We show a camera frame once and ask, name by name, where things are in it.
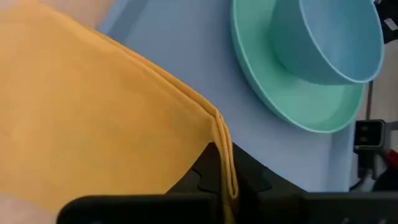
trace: yellow towel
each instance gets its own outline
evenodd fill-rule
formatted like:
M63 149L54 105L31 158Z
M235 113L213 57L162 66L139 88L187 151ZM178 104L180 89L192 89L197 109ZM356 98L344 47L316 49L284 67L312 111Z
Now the yellow towel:
M0 12L0 49L0 193L54 213L82 195L164 194L214 141L232 221L231 139L204 97L43 5Z

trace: blue surface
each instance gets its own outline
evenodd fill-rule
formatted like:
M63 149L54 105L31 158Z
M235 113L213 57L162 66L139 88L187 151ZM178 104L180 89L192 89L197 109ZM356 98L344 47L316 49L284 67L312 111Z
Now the blue surface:
M271 40L285 67L309 82L367 83L382 64L381 25L370 1L276 1Z
M353 125L335 134L295 128L257 98L236 61L229 0L116 1L98 30L161 66L211 101L233 141L312 192L347 191Z

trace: teal plate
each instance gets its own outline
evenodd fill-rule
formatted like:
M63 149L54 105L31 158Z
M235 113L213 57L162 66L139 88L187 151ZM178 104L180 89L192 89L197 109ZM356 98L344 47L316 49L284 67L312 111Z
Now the teal plate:
M268 38L274 3L233 0L232 36L246 79L280 118L314 133L343 129L358 113L364 85L317 85L289 73L274 55Z

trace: light blue bowl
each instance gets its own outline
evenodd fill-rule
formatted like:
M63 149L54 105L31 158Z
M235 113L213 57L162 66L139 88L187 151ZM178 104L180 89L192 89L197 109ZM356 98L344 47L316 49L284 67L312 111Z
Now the light blue bowl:
M370 0L277 0L270 33L282 64L308 82L367 83L381 68L382 30Z

